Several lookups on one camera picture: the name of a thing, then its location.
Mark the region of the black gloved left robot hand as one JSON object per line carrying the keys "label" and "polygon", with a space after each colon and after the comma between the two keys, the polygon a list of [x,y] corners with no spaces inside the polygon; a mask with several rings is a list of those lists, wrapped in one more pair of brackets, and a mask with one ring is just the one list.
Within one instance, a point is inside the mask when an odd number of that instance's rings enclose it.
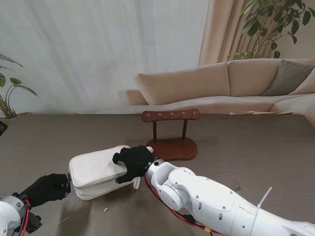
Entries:
{"label": "black gloved left robot hand", "polygon": [[70,192],[70,180],[66,174],[49,174],[37,179],[18,196],[28,200],[31,207],[38,207],[50,201],[62,200]]}

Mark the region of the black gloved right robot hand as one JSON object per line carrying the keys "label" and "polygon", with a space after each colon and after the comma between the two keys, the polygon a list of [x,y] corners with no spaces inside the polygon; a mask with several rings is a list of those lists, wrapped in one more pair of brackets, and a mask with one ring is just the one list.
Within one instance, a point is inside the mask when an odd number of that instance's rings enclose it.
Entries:
{"label": "black gloved right robot hand", "polygon": [[126,166],[126,173],[115,180],[117,184],[122,184],[132,181],[135,177],[143,177],[155,158],[145,146],[140,145],[122,148],[120,153],[113,155],[112,161],[114,164],[123,162]]}

